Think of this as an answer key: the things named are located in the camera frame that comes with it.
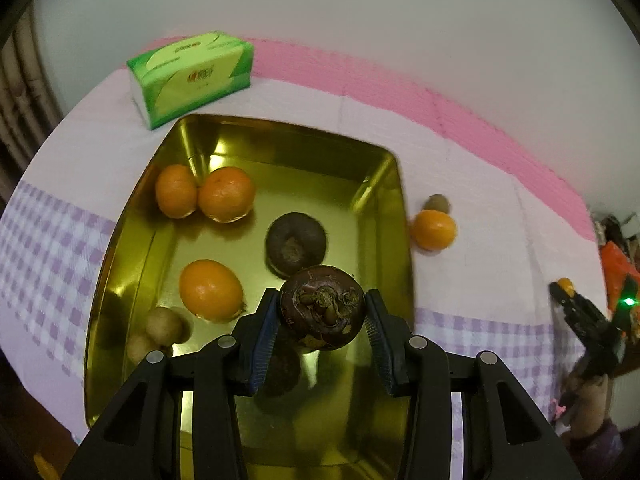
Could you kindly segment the beige patterned curtain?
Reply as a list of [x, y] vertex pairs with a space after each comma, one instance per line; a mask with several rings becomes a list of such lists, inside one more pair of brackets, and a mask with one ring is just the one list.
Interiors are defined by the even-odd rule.
[[63, 115], [44, 74], [27, 8], [1, 43], [1, 203]]

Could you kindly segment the large orange fruit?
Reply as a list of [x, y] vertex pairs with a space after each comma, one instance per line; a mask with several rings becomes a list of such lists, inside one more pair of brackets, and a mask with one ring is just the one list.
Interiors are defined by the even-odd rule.
[[183, 305], [194, 315], [212, 322], [226, 322], [243, 309], [240, 280], [223, 264], [196, 260], [183, 268], [179, 278]]

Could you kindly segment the dark mangosteen by tin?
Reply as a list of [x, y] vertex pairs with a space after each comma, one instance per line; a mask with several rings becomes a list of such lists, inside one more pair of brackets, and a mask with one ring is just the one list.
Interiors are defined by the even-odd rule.
[[299, 382], [300, 359], [295, 349], [285, 340], [277, 339], [269, 362], [262, 390], [266, 396], [283, 396]]

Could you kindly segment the orange bag at right edge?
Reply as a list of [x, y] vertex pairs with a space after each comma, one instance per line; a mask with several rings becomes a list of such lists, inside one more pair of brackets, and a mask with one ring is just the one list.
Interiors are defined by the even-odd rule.
[[623, 251], [613, 242], [600, 248], [608, 310], [618, 307], [628, 311], [635, 321], [639, 319], [639, 272]]

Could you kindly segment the small orange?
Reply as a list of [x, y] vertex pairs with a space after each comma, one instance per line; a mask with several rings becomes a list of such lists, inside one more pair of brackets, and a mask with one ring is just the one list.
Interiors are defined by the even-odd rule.
[[157, 176], [154, 191], [158, 208], [168, 218], [186, 218], [198, 206], [198, 184], [187, 166], [164, 168]]
[[198, 190], [198, 208], [210, 220], [232, 223], [252, 211], [255, 197], [255, 183], [244, 170], [220, 167], [205, 179]]
[[410, 234], [421, 249], [440, 252], [454, 242], [458, 235], [458, 228], [449, 214], [422, 210], [413, 218]]
[[556, 281], [556, 284], [558, 284], [568, 296], [570, 297], [575, 296], [576, 294], [575, 287], [573, 282], [569, 278], [559, 278]]

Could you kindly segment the dark mangosteen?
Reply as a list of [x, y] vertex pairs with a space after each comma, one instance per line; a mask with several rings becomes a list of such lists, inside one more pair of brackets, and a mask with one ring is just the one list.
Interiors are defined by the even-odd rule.
[[289, 212], [274, 220], [267, 231], [266, 263], [280, 278], [289, 278], [321, 264], [326, 248], [326, 230], [318, 220], [302, 212]]
[[299, 382], [300, 359], [295, 349], [285, 340], [277, 339], [269, 362], [262, 390], [266, 396], [283, 396]]
[[305, 351], [347, 346], [360, 332], [365, 317], [361, 286], [335, 266], [298, 271], [280, 290], [283, 333]]

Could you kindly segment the brown longan fruit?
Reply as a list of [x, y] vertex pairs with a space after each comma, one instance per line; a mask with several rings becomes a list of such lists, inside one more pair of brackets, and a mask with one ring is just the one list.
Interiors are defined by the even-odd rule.
[[145, 315], [144, 329], [149, 337], [163, 347], [183, 344], [191, 336], [191, 326], [177, 311], [156, 307]]
[[150, 352], [158, 350], [160, 346], [147, 333], [133, 333], [126, 344], [129, 361], [138, 365]]
[[448, 198], [442, 194], [431, 195], [423, 204], [423, 210], [434, 210], [443, 214], [450, 214], [451, 206]]

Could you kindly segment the small orange front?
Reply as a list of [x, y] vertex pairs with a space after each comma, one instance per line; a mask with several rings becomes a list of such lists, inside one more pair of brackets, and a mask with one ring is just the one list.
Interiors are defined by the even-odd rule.
[[158, 208], [168, 218], [186, 218], [198, 206], [198, 184], [187, 166], [164, 168], [157, 176], [154, 191]]

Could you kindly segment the green tissue pack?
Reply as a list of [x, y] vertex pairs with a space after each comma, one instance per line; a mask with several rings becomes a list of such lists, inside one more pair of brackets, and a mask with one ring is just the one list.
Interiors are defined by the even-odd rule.
[[224, 32], [206, 32], [130, 58], [132, 97], [155, 129], [191, 110], [250, 86], [254, 46]]

